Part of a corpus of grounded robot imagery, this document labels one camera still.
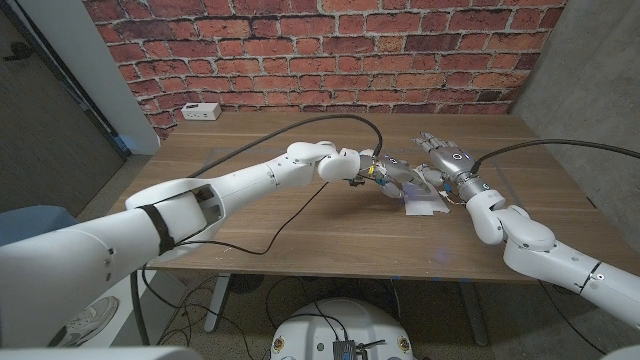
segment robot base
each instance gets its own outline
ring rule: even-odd
[[[346,327],[349,340],[355,346],[370,344],[380,340],[384,342],[366,348],[366,354],[351,357],[347,354],[334,355],[336,336],[327,323],[331,322],[338,333],[340,344],[344,344],[345,332],[342,326],[331,319],[318,316],[299,316],[289,318],[273,336],[271,359],[274,360],[413,360],[413,352],[407,332],[389,314],[363,301],[335,298],[318,301],[324,315],[332,316]],[[309,304],[293,315],[318,314],[314,304]]]

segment screw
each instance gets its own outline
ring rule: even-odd
[[[273,340],[273,351],[277,354],[284,348],[284,339],[282,336]]]
[[[398,338],[398,347],[400,348],[400,350],[402,350],[402,352],[406,353],[411,348],[411,345],[409,344],[409,340],[407,340],[407,338],[405,338],[404,336],[400,336]]]

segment floor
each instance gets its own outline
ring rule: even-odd
[[[122,191],[135,178],[149,157],[132,156],[103,190],[78,216],[82,221],[106,214]],[[194,289],[215,274],[197,271],[175,272]],[[230,293],[223,315],[246,334],[251,358],[268,358],[266,353],[275,329],[265,311],[265,298],[272,286],[282,279],[266,276],[253,292]],[[360,297],[393,313],[395,305],[383,301],[382,288],[373,280],[305,278],[309,297]],[[213,288],[215,278],[204,286]],[[457,283],[429,281],[394,281],[400,304],[400,321],[412,341],[414,356],[421,359],[599,359],[589,346],[562,319],[540,284],[476,283],[490,345],[474,344]],[[605,352],[640,344],[640,332],[612,318],[576,295],[561,293],[547,285],[549,294],[569,321]],[[189,303],[207,305],[210,291],[193,293]],[[308,303],[298,281],[284,280],[269,297],[269,313],[276,323]],[[196,321],[204,310],[190,308],[189,319]],[[171,329],[187,326],[187,316],[180,314]],[[166,344],[184,345],[180,333]],[[192,327],[191,348],[204,359],[249,359],[243,336],[237,328],[222,321],[213,334],[205,333],[203,321]]]

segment red brick wall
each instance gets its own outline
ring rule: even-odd
[[[502,114],[566,0],[85,0],[161,137],[225,111]]]

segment white paper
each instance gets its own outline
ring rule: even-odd
[[[434,211],[443,213],[450,211],[433,185],[428,185],[431,190],[430,193],[411,183],[402,184],[402,190],[405,192],[404,206],[407,215],[433,215]]]

